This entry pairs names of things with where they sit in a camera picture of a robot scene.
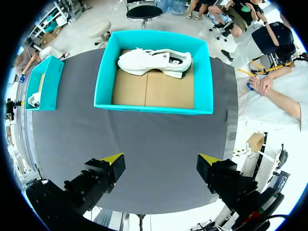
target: water bottle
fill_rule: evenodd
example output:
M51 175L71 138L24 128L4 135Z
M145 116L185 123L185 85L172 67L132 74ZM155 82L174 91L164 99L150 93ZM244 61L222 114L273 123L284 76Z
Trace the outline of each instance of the water bottle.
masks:
M162 9L163 13L166 13L168 11L168 0L156 0L157 1L157 7Z
M182 15L185 12L185 1L184 0L173 0L171 4L171 14Z
M22 74L19 78L19 82L24 83L25 79L26 79L26 75Z

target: round stool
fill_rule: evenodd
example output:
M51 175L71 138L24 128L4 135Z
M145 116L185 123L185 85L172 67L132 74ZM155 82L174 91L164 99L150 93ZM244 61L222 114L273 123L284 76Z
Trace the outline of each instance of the round stool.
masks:
M163 11L157 6L137 6L126 13L126 18L133 22L141 22L142 29L146 29L146 22L162 16Z
M101 37L101 40L94 43L94 45L100 44L100 47L105 46L107 44L107 40L110 37L109 29L111 27L111 23L109 20L101 21L95 29L93 29L90 33L88 33L88 37L91 39L95 39Z

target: shoe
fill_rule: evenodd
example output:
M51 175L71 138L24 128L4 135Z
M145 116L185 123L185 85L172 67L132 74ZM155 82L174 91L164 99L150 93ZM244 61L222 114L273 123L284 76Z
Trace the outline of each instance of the shoe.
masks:
M233 61L233 58L231 58L230 53L225 51L225 50L221 50L221 53L223 53L224 56L226 56L230 62Z
M167 76L182 78L192 64L192 55L169 49L153 51L137 48L122 54L117 64L123 71L136 76L158 69Z
M224 26L225 26L225 25L222 24L222 23L218 23L218 24L215 24L215 25L214 25L214 27L215 27L215 28L218 28L218 29L223 28Z
M64 59L68 58L69 55L70 55L70 53L65 53L65 54L63 54L59 59L62 61L62 60L64 60Z
M202 16L201 17L199 17L198 15L195 17L195 20L202 20Z

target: gray table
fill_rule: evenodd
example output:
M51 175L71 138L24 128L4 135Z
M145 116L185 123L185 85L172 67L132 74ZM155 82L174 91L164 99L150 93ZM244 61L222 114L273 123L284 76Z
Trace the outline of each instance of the gray table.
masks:
M197 155L231 158L237 124L234 68L211 58L212 115L108 111L93 107L103 51L67 59L56 111L33 112L43 176L63 188L63 181L76 177L91 158L123 152L126 170L98 206L160 214L208 204L211 194L196 171Z

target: white sneaker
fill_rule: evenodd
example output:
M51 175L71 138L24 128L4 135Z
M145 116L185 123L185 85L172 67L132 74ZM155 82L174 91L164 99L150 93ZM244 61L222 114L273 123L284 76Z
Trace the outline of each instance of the white sneaker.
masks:
M192 64L192 56L189 52L181 53L169 49L153 51L137 48L122 54L117 64L123 71L136 76L158 69L167 76L182 78Z

